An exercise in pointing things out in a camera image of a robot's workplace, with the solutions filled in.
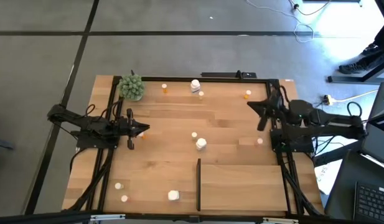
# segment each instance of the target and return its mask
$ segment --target black shoe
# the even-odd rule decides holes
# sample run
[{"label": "black shoe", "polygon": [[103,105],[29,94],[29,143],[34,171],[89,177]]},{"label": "black shoe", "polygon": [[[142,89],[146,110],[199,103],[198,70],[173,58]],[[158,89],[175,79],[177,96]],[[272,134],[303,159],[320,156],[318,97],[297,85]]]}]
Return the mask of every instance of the black shoe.
[{"label": "black shoe", "polygon": [[375,45],[375,44],[369,44],[369,45],[365,48],[365,50],[363,50],[362,55],[364,55],[364,56],[369,56],[369,55],[375,54],[375,53],[377,53],[377,52],[379,52],[379,51],[381,51],[381,50],[382,50],[381,47],[379,47],[379,46],[377,46],[377,45]]},{"label": "black shoe", "polygon": [[339,71],[344,74],[360,73],[365,70],[365,67],[359,63],[351,63],[348,65],[340,65]]}]

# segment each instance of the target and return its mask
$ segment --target green succulent plant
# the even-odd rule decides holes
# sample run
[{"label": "green succulent plant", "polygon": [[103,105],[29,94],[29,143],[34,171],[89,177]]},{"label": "green succulent plant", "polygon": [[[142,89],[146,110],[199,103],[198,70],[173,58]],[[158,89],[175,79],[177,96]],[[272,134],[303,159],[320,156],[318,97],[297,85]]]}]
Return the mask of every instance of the green succulent plant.
[{"label": "green succulent plant", "polygon": [[131,70],[130,75],[123,75],[118,83],[119,95],[128,100],[140,100],[144,93],[142,77]]}]

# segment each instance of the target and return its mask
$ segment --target laptop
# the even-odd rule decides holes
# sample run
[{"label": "laptop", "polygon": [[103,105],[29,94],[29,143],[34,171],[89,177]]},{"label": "laptop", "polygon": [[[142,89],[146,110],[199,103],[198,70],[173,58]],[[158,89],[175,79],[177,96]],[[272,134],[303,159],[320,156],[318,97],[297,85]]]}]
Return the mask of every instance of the laptop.
[{"label": "laptop", "polygon": [[[384,132],[384,110],[368,121]],[[384,223],[384,187],[373,183],[356,182],[354,220]]]}]

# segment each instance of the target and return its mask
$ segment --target wooden tabletop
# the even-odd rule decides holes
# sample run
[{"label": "wooden tabletop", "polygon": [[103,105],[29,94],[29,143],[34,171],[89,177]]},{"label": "wooden tabletop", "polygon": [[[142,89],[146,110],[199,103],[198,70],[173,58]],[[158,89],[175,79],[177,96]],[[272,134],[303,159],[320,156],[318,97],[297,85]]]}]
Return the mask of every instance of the wooden tabletop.
[{"label": "wooden tabletop", "polygon": [[[113,76],[98,75],[92,90],[90,104],[96,108],[90,116],[99,116],[107,107]],[[288,97],[296,99],[292,80],[281,80]],[[196,210],[196,163],[201,158],[204,165],[262,166],[279,169],[269,137],[270,124],[265,131],[256,130],[259,117],[247,106],[247,101],[266,99],[264,84],[257,83],[202,83],[204,97],[191,93],[190,83],[168,82],[163,93],[163,82],[144,82],[145,95],[138,102],[125,101],[122,112],[132,108],[134,118],[150,124],[145,138],[134,140],[135,150],[126,146],[127,138],[121,138],[115,150],[106,192],[105,212],[119,213],[165,213],[205,215],[267,215],[283,216],[286,209],[283,200],[254,196],[257,206],[249,210],[205,209]],[[243,98],[247,90],[252,94]],[[207,148],[196,150],[192,132],[207,140]],[[258,138],[263,144],[257,144]],[[89,149],[79,154],[73,163],[63,208],[68,208],[81,196],[91,181],[97,150]],[[323,212],[319,189],[312,161],[302,153],[293,153],[299,183],[312,204]],[[276,175],[282,183],[281,176]],[[115,189],[115,183],[124,188]],[[167,193],[178,190],[180,199],[168,201]],[[97,207],[100,185],[97,187],[93,208]],[[121,202],[127,195],[128,201]],[[294,197],[289,187],[292,211],[296,211]],[[271,208],[262,209],[265,204]]]}]

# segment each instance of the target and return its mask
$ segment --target small white object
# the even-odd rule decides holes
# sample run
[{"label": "small white object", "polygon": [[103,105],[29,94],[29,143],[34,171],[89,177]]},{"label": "small white object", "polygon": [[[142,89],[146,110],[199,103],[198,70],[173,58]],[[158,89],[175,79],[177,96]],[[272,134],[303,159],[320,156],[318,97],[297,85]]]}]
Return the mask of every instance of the small white object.
[{"label": "small white object", "polygon": [[179,199],[179,191],[170,190],[168,192],[168,200],[178,200]]},{"label": "small white object", "polygon": [[200,82],[198,80],[192,80],[192,83],[190,84],[190,90],[192,90],[192,93],[199,91]]},{"label": "small white object", "polygon": [[206,145],[207,145],[207,142],[204,138],[199,138],[196,142],[197,150],[205,149]]},{"label": "small white object", "polygon": [[117,190],[122,189],[123,187],[124,187],[124,185],[122,185],[121,183],[117,183],[117,184],[115,184],[115,188],[116,188]]},{"label": "small white object", "polygon": [[204,92],[203,92],[203,91],[200,91],[200,92],[199,92],[199,98],[200,98],[200,100],[203,99],[203,96],[204,96]]},{"label": "small white object", "polygon": [[128,201],[128,197],[127,197],[127,195],[123,195],[123,196],[121,196],[121,201],[122,201],[122,202],[126,202],[126,201]]}]

